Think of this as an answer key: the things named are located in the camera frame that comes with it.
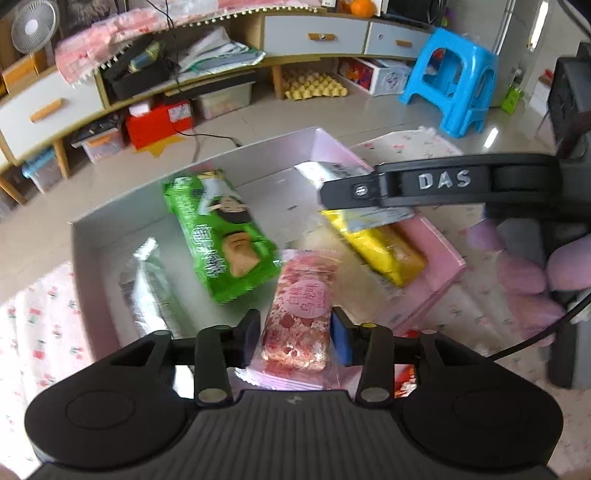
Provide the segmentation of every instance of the red box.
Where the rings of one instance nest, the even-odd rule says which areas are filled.
[[[125,126],[131,144],[139,150],[158,140],[192,128],[191,107],[186,100],[174,105],[161,103],[145,115],[128,115]]]

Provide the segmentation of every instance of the electric fan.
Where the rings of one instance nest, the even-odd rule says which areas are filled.
[[[50,0],[33,0],[21,8],[12,23],[14,47],[21,53],[35,53],[52,38],[59,24],[57,5]]]

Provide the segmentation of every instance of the black cable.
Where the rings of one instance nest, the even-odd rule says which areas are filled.
[[[552,325],[546,327],[540,333],[536,333],[532,338],[524,340],[516,345],[510,346],[509,348],[505,348],[500,352],[494,353],[493,355],[489,355],[488,358],[491,360],[498,360],[499,358],[504,358],[506,356],[512,355],[513,353],[519,352],[524,348],[527,348],[535,343],[538,343],[540,340],[543,340],[547,336],[552,335],[555,333],[560,327],[562,327],[565,323],[570,322],[573,318],[575,318],[579,313],[581,313],[586,306],[591,304],[591,293],[589,293],[583,300],[577,303],[571,310],[565,313],[561,318],[556,320]]]
[[[173,19],[170,17],[170,15],[168,14],[168,0],[164,0],[164,4],[166,5],[166,12],[163,11],[162,9],[158,8],[156,5],[154,5],[150,0],[145,0],[146,2],[148,2],[154,9],[156,9],[158,12],[162,13],[165,17],[166,17],[166,23],[168,25],[168,29],[170,30],[170,34],[173,36],[173,40],[174,40],[174,54],[175,54],[175,62],[174,62],[174,67],[173,67],[173,76],[174,76],[174,81],[177,84],[177,90],[179,93],[183,93],[183,90],[181,88],[181,84],[178,81],[178,74],[179,74],[179,69],[180,69],[180,64],[179,64],[179,60],[178,60],[178,40],[177,40],[177,36],[175,34],[175,25],[174,25],[174,21]],[[193,118],[193,124],[196,123],[196,119],[195,119],[195,114],[193,112],[193,105],[191,105],[191,100],[188,101],[189,104],[189,111],[191,112],[191,117]],[[183,132],[180,132],[178,130],[176,130],[173,126],[173,129],[175,130],[176,133],[184,136],[184,137],[214,137],[214,138],[227,138],[228,140],[230,140],[232,143],[234,143],[234,146],[236,148],[239,148],[242,146],[242,144],[234,137],[227,137],[225,135],[211,135],[211,134],[198,134],[195,133],[195,127],[192,127],[193,133],[192,134],[186,134]]]

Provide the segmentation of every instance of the blue container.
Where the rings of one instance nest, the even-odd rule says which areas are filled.
[[[22,166],[22,175],[31,179],[41,193],[47,193],[62,178],[60,166],[56,160],[56,151],[48,148],[33,160],[26,162]]]

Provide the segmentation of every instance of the cabinet leg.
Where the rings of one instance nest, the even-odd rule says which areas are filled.
[[[8,193],[16,202],[21,205],[25,205],[27,199],[23,197],[18,190],[12,186],[12,184],[0,175],[0,188]]]
[[[70,164],[66,156],[66,149],[64,148],[64,141],[59,139],[54,142],[53,148],[56,151],[57,164],[60,166],[61,176],[65,179],[70,177]]]
[[[273,65],[271,67],[273,74],[273,88],[275,89],[275,98],[283,100],[283,78],[281,74],[281,65]]]

